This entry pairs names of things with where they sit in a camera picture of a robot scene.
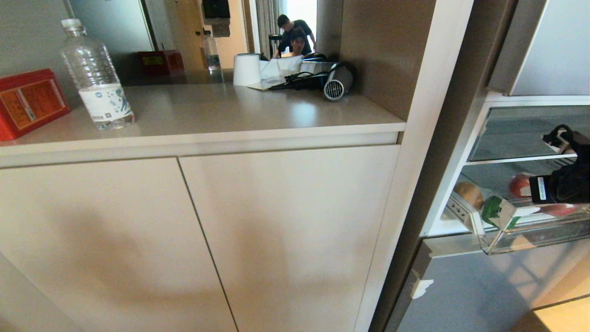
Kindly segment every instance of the curtain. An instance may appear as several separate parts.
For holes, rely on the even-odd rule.
[[[260,53],[268,57],[273,56],[268,44],[268,35],[279,34],[277,19],[281,0],[256,0],[258,16],[258,35],[260,36]]]

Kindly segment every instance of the countertop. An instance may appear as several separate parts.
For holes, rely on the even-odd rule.
[[[383,138],[379,138],[378,141],[360,140],[358,144],[394,144],[397,133],[405,129],[405,122],[400,118],[366,97],[354,94],[331,102],[319,90],[263,92],[227,83],[128,86],[124,89],[136,115],[134,125],[100,131],[94,127],[85,108],[80,106],[14,141],[0,142],[0,167],[42,162],[16,162],[15,158],[24,155],[46,156],[47,153],[68,151],[88,154],[89,150],[113,148],[163,148],[220,142],[241,142],[244,145],[244,141],[321,139],[343,135],[356,135],[359,139],[360,135],[371,134],[386,134],[388,141],[381,142]],[[178,153],[200,152],[185,149]],[[130,157],[155,157],[160,154],[139,153]],[[64,159],[76,160],[88,158]],[[59,161],[59,158],[54,158],[48,162]]]

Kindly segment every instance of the red box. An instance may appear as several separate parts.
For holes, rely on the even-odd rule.
[[[0,141],[9,141],[68,114],[51,69],[0,79]]]
[[[137,52],[142,72],[148,76],[170,75],[184,71],[180,51]]]

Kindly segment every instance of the stainless steel panel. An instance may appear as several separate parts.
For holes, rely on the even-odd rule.
[[[590,1],[520,0],[489,88],[509,96],[590,94]]]

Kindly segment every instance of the plastic water bottle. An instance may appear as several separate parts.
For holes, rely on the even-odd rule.
[[[207,66],[209,71],[220,70],[219,54],[217,53],[217,42],[211,36],[209,30],[205,30],[205,56],[207,57]]]
[[[96,127],[119,129],[133,124],[135,116],[107,48],[86,34],[79,19],[64,19],[61,25],[68,34],[61,56]]]

